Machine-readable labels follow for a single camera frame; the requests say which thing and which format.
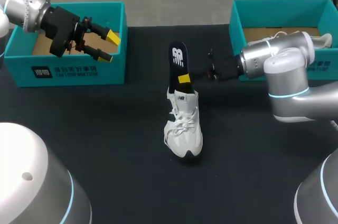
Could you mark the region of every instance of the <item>shoe insole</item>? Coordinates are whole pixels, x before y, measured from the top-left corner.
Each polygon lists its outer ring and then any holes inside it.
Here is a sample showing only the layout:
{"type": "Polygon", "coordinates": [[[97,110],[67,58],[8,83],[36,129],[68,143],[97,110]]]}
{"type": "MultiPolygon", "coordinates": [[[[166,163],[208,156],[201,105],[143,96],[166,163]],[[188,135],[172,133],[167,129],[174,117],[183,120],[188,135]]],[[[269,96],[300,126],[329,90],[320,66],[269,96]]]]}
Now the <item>shoe insole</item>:
{"type": "Polygon", "coordinates": [[[189,77],[188,52],[183,42],[172,42],[168,49],[170,83],[169,93],[175,90],[194,93],[189,77]]]}

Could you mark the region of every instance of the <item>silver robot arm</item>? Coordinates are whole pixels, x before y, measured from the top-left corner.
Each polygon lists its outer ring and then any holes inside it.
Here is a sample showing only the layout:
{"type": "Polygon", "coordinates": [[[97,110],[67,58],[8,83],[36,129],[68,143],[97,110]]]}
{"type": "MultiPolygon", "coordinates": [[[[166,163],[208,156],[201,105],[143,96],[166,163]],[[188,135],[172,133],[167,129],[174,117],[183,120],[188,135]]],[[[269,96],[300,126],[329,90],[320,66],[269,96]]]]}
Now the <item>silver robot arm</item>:
{"type": "Polygon", "coordinates": [[[1,32],[8,32],[8,21],[5,19],[8,18],[11,23],[21,26],[25,32],[45,32],[45,36],[53,40],[50,53],[57,57],[62,57],[66,49],[70,50],[74,41],[77,51],[83,51],[95,60],[110,62],[110,54],[85,45],[83,36],[86,32],[96,33],[116,45],[120,42],[110,28],[92,23],[88,17],[81,21],[79,16],[59,6],[52,7],[50,0],[0,0],[0,12],[0,42],[4,42],[1,32]]]}
{"type": "Polygon", "coordinates": [[[338,82],[308,86],[306,68],[314,61],[314,46],[307,33],[256,43],[239,56],[239,67],[248,78],[266,76],[277,120],[292,123],[338,116],[338,82]]]}

